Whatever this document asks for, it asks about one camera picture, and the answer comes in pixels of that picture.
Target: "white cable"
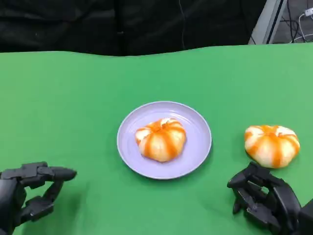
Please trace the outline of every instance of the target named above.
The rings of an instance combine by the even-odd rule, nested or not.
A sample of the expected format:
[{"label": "white cable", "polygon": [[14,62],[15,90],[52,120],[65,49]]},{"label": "white cable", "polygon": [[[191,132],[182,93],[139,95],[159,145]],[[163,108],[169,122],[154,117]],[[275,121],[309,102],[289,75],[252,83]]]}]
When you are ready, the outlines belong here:
[{"label": "white cable", "polygon": [[303,37],[304,41],[306,42],[307,40],[305,39],[305,35],[303,34],[303,31],[302,31],[302,28],[301,28],[301,22],[300,22],[301,17],[303,17],[303,16],[304,16],[304,14],[302,14],[301,16],[299,16],[299,27],[300,27],[300,31],[301,31],[302,37]]},{"label": "white cable", "polygon": [[304,35],[304,37],[308,37],[308,36],[313,36],[313,33]]},{"label": "white cable", "polygon": [[186,48],[185,48],[185,40],[184,40],[185,28],[186,28],[186,17],[185,17],[185,14],[184,14],[184,10],[182,9],[182,5],[180,3],[180,0],[178,0],[178,4],[179,4],[180,12],[182,14],[182,20],[183,20],[182,31],[181,31],[181,44],[182,44],[182,49],[186,50]]}]

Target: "orange stripe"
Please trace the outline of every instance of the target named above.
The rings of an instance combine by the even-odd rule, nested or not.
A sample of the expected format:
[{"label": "orange stripe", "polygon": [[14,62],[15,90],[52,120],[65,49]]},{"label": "orange stripe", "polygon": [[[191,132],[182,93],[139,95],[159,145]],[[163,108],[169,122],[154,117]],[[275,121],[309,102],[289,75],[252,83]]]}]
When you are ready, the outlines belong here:
[{"label": "orange stripe", "polygon": [[246,132],[246,133],[245,133],[245,141],[246,141],[247,139],[249,139],[252,135],[253,135],[252,132]]},{"label": "orange stripe", "polygon": [[173,140],[172,140],[171,135],[164,130],[161,130],[160,134],[162,134],[163,141],[165,143],[165,147],[167,149],[168,154],[172,158],[175,157],[177,155],[177,150],[176,150],[175,145],[173,144]]},{"label": "orange stripe", "polygon": [[281,142],[279,137],[277,137],[274,133],[269,136],[270,142],[273,145],[274,149],[274,155],[272,159],[272,166],[273,168],[279,168],[281,164],[281,160],[283,158],[282,156],[282,150],[281,150]]},{"label": "orange stripe", "polygon": [[299,148],[299,145],[297,145],[297,143],[295,142],[294,139],[289,138],[289,136],[281,136],[280,138],[288,140],[289,143],[291,143],[293,148],[294,148],[295,155],[298,154],[300,148]]},{"label": "orange stripe", "polygon": [[247,153],[250,154],[250,156],[254,156],[256,154],[256,152],[258,151],[260,145],[264,142],[265,140],[265,136],[261,136],[260,138],[258,138],[256,140],[256,142],[254,143],[253,146],[251,146],[250,149],[247,149]]}]

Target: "cable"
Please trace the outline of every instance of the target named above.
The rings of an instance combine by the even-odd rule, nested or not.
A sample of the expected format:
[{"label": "cable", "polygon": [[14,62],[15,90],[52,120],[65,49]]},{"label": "cable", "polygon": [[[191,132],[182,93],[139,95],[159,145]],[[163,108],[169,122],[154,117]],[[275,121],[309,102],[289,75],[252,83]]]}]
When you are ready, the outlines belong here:
[{"label": "cable", "polygon": [[296,23],[296,25],[297,25],[297,26],[296,26],[296,27],[297,27],[296,30],[294,30],[293,27],[288,24],[288,22],[290,22],[289,20],[281,20],[280,22],[285,22],[286,25],[288,25],[289,27],[292,28],[293,31],[295,31],[295,34],[294,34],[294,36],[293,36],[293,38],[292,38],[291,40],[295,39],[295,37],[297,36],[297,34],[298,34],[299,36],[302,36],[302,35],[299,33],[299,23],[298,23],[298,21],[292,20],[292,22],[293,22],[293,23]]},{"label": "cable", "polygon": [[[289,0],[287,0],[287,9],[288,9],[288,15],[289,15],[289,22],[291,25],[292,17],[291,17],[291,12],[290,12]],[[291,37],[292,43],[293,43],[293,34],[292,34],[292,28],[291,27],[290,27],[290,37]]]},{"label": "cable", "polygon": [[304,41],[306,42],[307,40],[305,39],[305,35],[303,34],[302,27],[301,27],[301,22],[300,22],[301,17],[303,17],[303,16],[304,16],[304,14],[299,16],[299,27],[300,27],[300,31],[301,31],[302,37],[303,37]]},{"label": "cable", "polygon": [[293,22],[293,23],[295,23],[297,26],[297,29],[295,30],[293,27],[292,27],[292,25],[289,25],[288,24],[288,22],[290,22],[289,20],[281,20],[280,22],[285,22],[286,23],[286,25],[288,25],[288,27],[291,27],[292,28],[292,30],[293,31],[295,31],[295,34],[297,35],[299,35],[299,36],[301,36],[301,34],[299,33],[299,23],[298,23],[298,21],[294,21],[294,20],[292,20],[291,22]]},{"label": "cable", "polygon": [[313,36],[313,33],[311,33],[311,34],[307,34],[307,35],[304,35],[305,37],[308,37],[308,36]]},{"label": "cable", "polygon": [[253,39],[252,35],[250,36],[250,38],[253,40],[253,43],[256,45],[256,43],[255,43],[255,41],[254,41],[254,39]]},{"label": "cable", "polygon": [[180,7],[180,12],[182,14],[182,20],[183,20],[182,31],[181,31],[181,44],[182,44],[182,49],[186,50],[186,48],[185,48],[185,41],[184,41],[185,28],[186,28],[186,17],[185,17],[184,11],[182,9],[180,0],[178,0],[178,4],[179,4],[179,7]]}]

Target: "plate rim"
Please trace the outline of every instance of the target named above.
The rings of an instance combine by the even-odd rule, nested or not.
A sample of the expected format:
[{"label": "plate rim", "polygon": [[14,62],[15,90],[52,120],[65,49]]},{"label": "plate rim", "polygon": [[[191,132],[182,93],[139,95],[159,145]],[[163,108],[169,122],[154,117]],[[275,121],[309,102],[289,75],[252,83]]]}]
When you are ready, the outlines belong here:
[{"label": "plate rim", "polygon": [[[209,135],[210,135],[210,143],[208,145],[208,150],[207,150],[207,154],[206,156],[203,158],[202,161],[200,161],[197,165],[195,165],[195,167],[191,168],[188,172],[185,172],[185,173],[181,173],[175,177],[152,177],[152,176],[149,176],[147,174],[144,174],[142,172],[139,172],[135,169],[133,169],[130,165],[127,164],[124,156],[121,154],[121,151],[120,151],[120,148],[119,148],[119,136],[120,136],[120,133],[121,133],[121,128],[123,126],[123,124],[126,122],[126,120],[129,118],[129,116],[131,116],[134,112],[136,112],[138,109],[140,108],[143,108],[145,106],[148,106],[148,105],[152,105],[152,104],[155,104],[155,103],[173,103],[173,104],[176,104],[176,105],[181,105],[187,109],[190,109],[192,110],[193,112],[195,112],[197,115],[199,115],[199,117],[204,121],[206,127],[207,127],[207,130],[209,132]],[[121,159],[123,160],[124,164],[126,166],[128,166],[132,171],[134,171],[135,173],[139,174],[139,175],[142,175],[142,176],[145,176],[147,178],[150,178],[150,179],[156,179],[156,180],[170,180],[170,179],[177,179],[177,178],[180,178],[182,176],[185,176],[185,175],[188,175],[190,174],[191,172],[193,172],[194,170],[196,170],[200,165],[202,165],[202,163],[206,160],[206,158],[208,157],[209,153],[210,153],[210,150],[211,150],[211,146],[212,146],[212,132],[211,132],[211,129],[207,123],[207,121],[205,120],[205,118],[195,109],[191,108],[190,106],[188,105],[185,105],[185,104],[182,104],[182,103],[179,103],[179,102],[174,102],[174,101],[154,101],[154,102],[150,102],[150,103],[146,103],[146,104],[143,104],[143,105],[140,105],[139,107],[135,108],[134,110],[132,110],[124,119],[123,121],[121,122],[119,128],[118,128],[118,131],[117,131],[117,136],[116,136],[116,145],[117,145],[117,150],[118,150],[118,154],[119,156],[121,157]]]}]

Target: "orange striped bun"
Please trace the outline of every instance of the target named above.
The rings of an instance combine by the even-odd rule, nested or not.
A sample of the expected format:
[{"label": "orange striped bun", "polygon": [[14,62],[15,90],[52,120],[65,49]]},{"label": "orange striped bun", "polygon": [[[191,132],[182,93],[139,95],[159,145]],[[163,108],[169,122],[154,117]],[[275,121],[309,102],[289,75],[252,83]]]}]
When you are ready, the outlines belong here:
[{"label": "orange striped bun", "polygon": [[177,157],[186,141],[186,132],[179,121],[163,118],[136,131],[140,153],[159,162]]},{"label": "orange striped bun", "polygon": [[250,126],[245,132],[245,149],[260,165],[269,168],[288,166],[300,150],[293,130],[283,126]]}]

